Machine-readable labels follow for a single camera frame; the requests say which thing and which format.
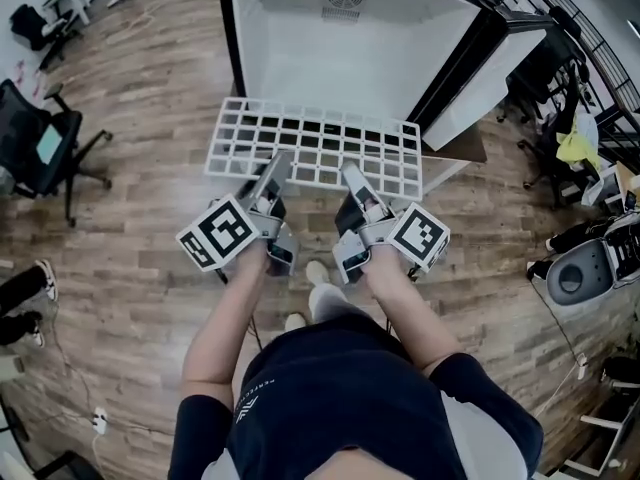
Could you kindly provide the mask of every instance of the wooden floor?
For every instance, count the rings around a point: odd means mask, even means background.
[[[105,1],[96,0],[84,39],[70,45],[50,81],[64,81],[68,103],[84,113],[82,140],[101,128],[115,134],[89,157],[89,166],[108,170],[113,189],[78,183],[75,230],[65,224],[62,197],[0,202],[0,257],[14,259],[18,269],[49,258],[60,285],[57,305],[44,297],[27,305],[46,312],[47,346],[14,347],[27,375],[3,384],[2,393],[26,421],[34,465],[66,449],[95,460],[94,432],[84,417],[99,405],[111,420],[95,443],[106,478],[158,479],[169,464],[182,359],[221,293],[216,277],[199,273],[174,236],[227,190],[202,170],[232,75],[219,0],[127,0],[111,10]],[[516,142],[529,131],[498,124],[492,115],[480,128],[487,164],[468,167],[424,201],[451,227],[452,237],[446,260],[419,281],[419,289],[467,351],[534,413],[572,358],[524,277],[525,262],[545,256],[544,239],[583,214],[551,212],[549,187],[522,189],[535,168]],[[256,320],[263,341],[281,332],[288,313],[306,308],[306,261],[333,263],[340,196],[295,194],[286,206],[302,242],[300,264],[290,280],[271,283],[260,302]],[[568,382],[540,416],[546,431],[541,470],[574,446],[577,416],[602,391],[598,363],[626,339],[639,290],[628,287],[577,309],[556,308],[576,349],[589,356],[590,375]],[[351,289],[349,296],[381,317],[363,289]],[[255,350],[248,336],[244,363]]]

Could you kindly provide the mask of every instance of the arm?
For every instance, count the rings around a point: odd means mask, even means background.
[[[238,255],[236,261],[236,275],[191,343],[182,369],[183,398],[207,395],[231,411],[233,372],[264,283],[265,242],[256,240]]]
[[[371,254],[362,267],[367,285],[413,363],[431,375],[462,346],[402,271],[398,252],[390,245],[376,245]]]

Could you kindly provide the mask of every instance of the white sneaker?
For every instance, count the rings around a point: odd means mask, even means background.
[[[329,271],[322,263],[317,260],[312,260],[307,263],[306,269],[307,279],[313,284],[318,286],[320,284],[331,283],[329,279]]]
[[[295,331],[307,326],[307,321],[301,313],[291,313],[284,323],[284,332]]]
[[[45,286],[47,297],[49,297],[53,302],[57,301],[58,284],[56,282],[56,276],[53,273],[53,268],[51,268],[51,263],[49,263],[47,260],[36,260],[35,264],[44,271],[44,275],[47,278],[47,285]]]
[[[120,2],[122,2],[122,0],[109,0],[107,2],[107,9],[111,9],[114,5]]]
[[[33,339],[33,341],[35,342],[35,344],[40,347],[43,348],[44,347],[44,335],[42,334],[42,332],[40,332],[40,326],[38,324],[35,324],[35,330],[31,333],[31,339]]]

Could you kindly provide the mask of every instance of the hand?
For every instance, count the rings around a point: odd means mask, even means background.
[[[402,257],[392,245],[371,247],[371,259],[362,266],[367,286],[374,297],[393,293],[408,281],[402,267]]]
[[[268,258],[266,240],[254,240],[236,258],[236,277],[255,279],[264,275]]]

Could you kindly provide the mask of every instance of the yellow cloth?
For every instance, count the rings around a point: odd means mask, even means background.
[[[571,132],[568,134],[556,133],[556,140],[560,147],[556,153],[556,158],[568,164],[580,162],[587,159],[597,170],[600,170],[600,157],[598,151],[594,149],[589,140],[578,133],[576,118],[573,117]]]

